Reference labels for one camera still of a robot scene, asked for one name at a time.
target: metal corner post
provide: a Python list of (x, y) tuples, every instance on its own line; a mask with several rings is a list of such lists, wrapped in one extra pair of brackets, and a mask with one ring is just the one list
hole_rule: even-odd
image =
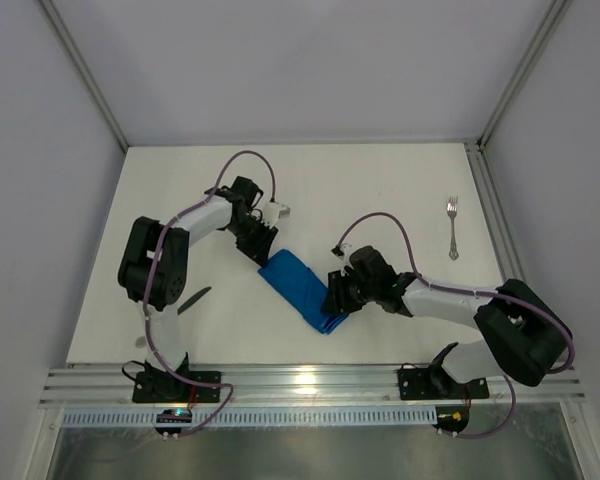
[(122, 128), (118, 124), (107, 100), (105, 99), (98, 83), (96, 82), (93, 74), (89, 70), (87, 63), (80, 53), (78, 46), (71, 36), (67, 25), (65, 24), (62, 16), (56, 5), (53, 3), (53, 0), (36, 0), (36, 3), (40, 7), (42, 14), (45, 16), (49, 27), (55, 34), (58, 42), (64, 49), (67, 57), (71, 61), (80, 81), (84, 85), (89, 97), (95, 107), (100, 112), (102, 119), (105, 121), (109, 129), (111, 130), (112, 135), (115, 137), (118, 145), (122, 149), (124, 153), (129, 149), (129, 142), (124, 136)]
[(487, 121), (484, 131), (478, 140), (478, 145), (480, 148), (483, 149), (486, 147), (489, 143), (489, 140), (491, 140), (491, 137), (493, 136), (493, 133), (498, 127), (500, 121), (505, 116), (511, 107), (511, 104), (524, 87), (524, 84), (538, 63), (538, 60), (540, 60), (542, 53), (558, 28), (558, 25), (562, 21), (562, 18), (571, 5), (571, 2), (572, 0), (551, 1), (549, 8), (542, 18), (542, 21), (538, 25), (538, 28), (531, 38), (529, 45), (522, 55), (522, 58), (518, 62), (513, 76), (509, 80), (509, 83), (507, 83), (507, 86), (502, 92), (495, 109)]

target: metal frame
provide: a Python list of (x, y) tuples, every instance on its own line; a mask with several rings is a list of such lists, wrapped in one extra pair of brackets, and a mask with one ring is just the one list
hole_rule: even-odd
[[(94, 105), (111, 129), (120, 148), (126, 152), (129, 143), (56, 5), (53, 0), (36, 0), (36, 2), (74, 65)], [(461, 140), (465, 142), (473, 179), (498, 266), (504, 278), (519, 278), (526, 281), (516, 242), (507, 224), (505, 211), (489, 169), (485, 147), (524, 87), (570, 4), (571, 0), (551, 1), (491, 114), (484, 132), (475, 141)], [(400, 401), (395, 375), (399, 367), (399, 365), (205, 366), (205, 368), (221, 370), (224, 375), (223, 380), (235, 384), (235, 397), (227, 408), (228, 411), (243, 412), (243, 415), (244, 412), (256, 409), (271, 411), (280, 408), (314, 409), (314, 411), (324, 408), (353, 408), (363, 413), (385, 409), (394, 412), (397, 408), (408, 410), (458, 403)], [(492, 398), (475, 400), (475, 403), (497, 404), (510, 401), (509, 390), (502, 379), (490, 378), (488, 385)], [(146, 411), (147, 406), (131, 403), (131, 394), (132, 386), (120, 375), (119, 365), (70, 365), (66, 369), (52, 370), (42, 392), (40, 408), (45, 413), (25, 478), (45, 478), (51, 465), (58, 427), (62, 425), (65, 411), (75, 412), (79, 408), (97, 412)], [(585, 478), (600, 479), (600, 432), (591, 406), (586, 402), (577, 373), (570, 370), (547, 377), (539, 387), (534, 389), (517, 385), (516, 394), (518, 401), (522, 403), (560, 403)], [(150, 408), (165, 406), (153, 405)]]
[(53, 3), (53, 0), (36, 0), (36, 3), (46, 18), (49, 28), (58, 39), (58, 42), (65, 51), (66, 55), (69, 57), (71, 64), (78, 74), (78, 77), (82, 81), (85, 90), (91, 97), (93, 104), (98, 109), (98, 112), (100, 112), (100, 115), (102, 116), (102, 119), (106, 125), (109, 127), (109, 130), (111, 130), (111, 134), (115, 137), (122, 151), (127, 153), (127, 150), (129, 150), (130, 146), (129, 142), (125, 138), (120, 124), (113, 115), (107, 99), (104, 97), (102, 90), (100, 90), (100, 87), (93, 77), (91, 70), (89, 70), (87, 62), (80, 53), (80, 50), (78, 49), (71, 32), (69, 32), (67, 25), (62, 19), (62, 16), (60, 15), (55, 3)]
[(496, 128), (498, 128), (500, 121), (524, 87), (533, 68), (538, 63), (538, 60), (540, 60), (540, 57), (553, 37), (558, 25), (560, 25), (564, 14), (569, 9), (571, 1), (572, 0), (551, 1), (551, 4), (549, 5), (549, 8), (547, 8), (533, 37), (531, 37), (531, 41), (523, 53), (522, 58), (518, 62), (511, 80), (507, 83), (502, 95), (498, 99), (495, 109), (487, 121), (487, 125), (477, 142), (480, 148), (484, 148), (489, 143), (489, 140), (493, 136)]
[[(400, 365), (198, 365), (222, 371), (222, 381), (232, 383), (235, 407), (341, 407), (458, 405), (458, 400), (403, 402), (397, 386)], [(509, 388), (501, 377), (487, 380), (491, 398), (476, 404), (509, 402)], [(40, 408), (142, 408), (131, 403), (133, 385), (120, 374), (118, 365), (76, 365), (52, 370), (40, 399)], [(520, 403), (584, 401), (574, 370), (546, 377), (529, 388), (516, 385)], [(155, 407), (185, 407), (156, 404)]]

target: silver fork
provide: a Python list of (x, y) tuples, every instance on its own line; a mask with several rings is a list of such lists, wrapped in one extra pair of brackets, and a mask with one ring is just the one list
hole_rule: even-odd
[(456, 226), (455, 219), (458, 215), (458, 197), (449, 197), (449, 201), (447, 202), (447, 215), (451, 219), (451, 249), (449, 250), (449, 258), (451, 260), (457, 260), (460, 255), (458, 255), (458, 245), (456, 245)]

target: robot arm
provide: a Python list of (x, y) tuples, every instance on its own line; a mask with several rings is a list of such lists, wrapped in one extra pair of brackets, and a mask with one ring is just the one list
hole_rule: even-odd
[[(255, 207), (261, 197), (262, 190), (254, 182), (237, 177), (231, 187), (218, 189), (204, 206), (183, 216), (169, 229), (151, 288), (149, 306), (153, 340), (174, 370), (188, 363), (181, 342), (176, 302), (186, 283), (189, 248), (215, 230), (228, 230), (235, 235), (239, 251), (258, 265), (266, 265), (271, 244), (278, 233), (275, 223), (288, 216), (289, 208), (271, 201), (262, 211), (257, 210)], [(118, 271), (118, 283), (136, 303), (142, 301), (162, 229), (163, 225), (158, 220), (146, 217), (138, 218), (131, 228)], [(146, 363), (151, 368), (163, 370), (151, 351), (147, 351)]]
[[(336, 249), (334, 253), (343, 252)], [(451, 344), (430, 365), (432, 382), (441, 396), (449, 382), (465, 384), (503, 372), (520, 383), (536, 386), (566, 348), (560, 332), (530, 311), (497, 298), (432, 289), (425, 282), (431, 283), (427, 279), (423, 282), (414, 273), (397, 274), (377, 250), (366, 246), (350, 255), (344, 273), (329, 274), (328, 294), (322, 309), (325, 313), (352, 313), (373, 301), (390, 313), (436, 317), (478, 329), (484, 340)], [(507, 280), (495, 288), (446, 287), (505, 294), (557, 318), (518, 280)]]

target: black clamp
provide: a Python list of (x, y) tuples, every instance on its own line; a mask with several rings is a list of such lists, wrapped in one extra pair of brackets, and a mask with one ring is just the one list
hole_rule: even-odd
[[(202, 383), (221, 383), (222, 373), (216, 371), (190, 371), (189, 357), (185, 356), (182, 364), (176, 370), (189, 380)], [(195, 403), (219, 403), (220, 388), (195, 388)], [(169, 373), (155, 368), (148, 362), (144, 370), (138, 372), (133, 388), (133, 403), (190, 403), (192, 386), (177, 380)]]

